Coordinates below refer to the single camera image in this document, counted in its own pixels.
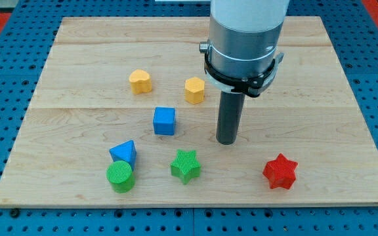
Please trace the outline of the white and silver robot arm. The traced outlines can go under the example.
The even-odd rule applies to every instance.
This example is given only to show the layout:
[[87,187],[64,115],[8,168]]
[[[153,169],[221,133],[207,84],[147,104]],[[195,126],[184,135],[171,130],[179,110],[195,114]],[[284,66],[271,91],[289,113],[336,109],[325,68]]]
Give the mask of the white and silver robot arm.
[[271,64],[289,0],[211,0],[209,36],[199,51],[219,73],[255,77]]

